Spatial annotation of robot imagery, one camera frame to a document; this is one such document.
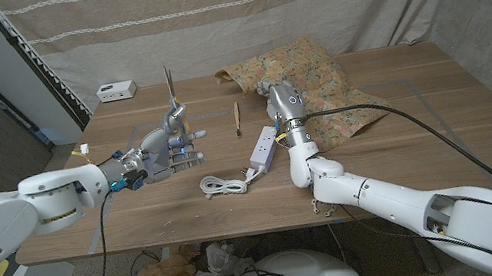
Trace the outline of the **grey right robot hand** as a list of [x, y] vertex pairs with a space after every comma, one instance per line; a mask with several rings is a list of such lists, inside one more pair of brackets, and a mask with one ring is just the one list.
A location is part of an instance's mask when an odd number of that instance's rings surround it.
[[264, 88], [267, 112], [270, 118], [284, 129], [289, 146], [311, 142], [305, 124], [305, 107], [302, 96], [286, 83], [269, 84]]

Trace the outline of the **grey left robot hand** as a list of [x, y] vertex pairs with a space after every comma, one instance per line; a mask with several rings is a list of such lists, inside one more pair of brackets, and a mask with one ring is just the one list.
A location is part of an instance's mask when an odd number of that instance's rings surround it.
[[194, 150], [192, 142], [207, 133], [205, 130], [189, 133], [185, 113], [186, 106], [177, 104], [164, 117], [163, 126], [146, 135], [139, 148], [101, 165], [113, 192], [127, 188], [137, 190], [144, 184], [161, 182], [206, 161], [202, 152]]

